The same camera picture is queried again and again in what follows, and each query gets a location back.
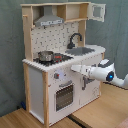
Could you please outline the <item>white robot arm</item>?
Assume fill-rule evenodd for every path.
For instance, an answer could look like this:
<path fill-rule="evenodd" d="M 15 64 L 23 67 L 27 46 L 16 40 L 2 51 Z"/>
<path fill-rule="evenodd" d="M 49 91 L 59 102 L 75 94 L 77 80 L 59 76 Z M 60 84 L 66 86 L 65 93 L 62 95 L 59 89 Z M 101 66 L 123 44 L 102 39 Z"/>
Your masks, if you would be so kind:
<path fill-rule="evenodd" d="M 125 79 L 118 78 L 114 64 L 108 59 L 103 59 L 97 66 L 72 65 L 71 69 L 85 75 L 89 79 L 111 83 L 128 90 L 128 74 L 125 76 Z"/>

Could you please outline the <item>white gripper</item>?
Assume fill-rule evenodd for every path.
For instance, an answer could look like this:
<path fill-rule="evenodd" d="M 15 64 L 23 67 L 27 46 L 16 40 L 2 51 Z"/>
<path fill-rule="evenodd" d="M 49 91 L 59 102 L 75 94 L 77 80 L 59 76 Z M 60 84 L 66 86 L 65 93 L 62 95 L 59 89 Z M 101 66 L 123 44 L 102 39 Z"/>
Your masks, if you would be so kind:
<path fill-rule="evenodd" d="M 81 73 L 82 75 L 88 76 L 91 67 L 86 65 L 72 65 L 71 69 L 75 72 Z"/>

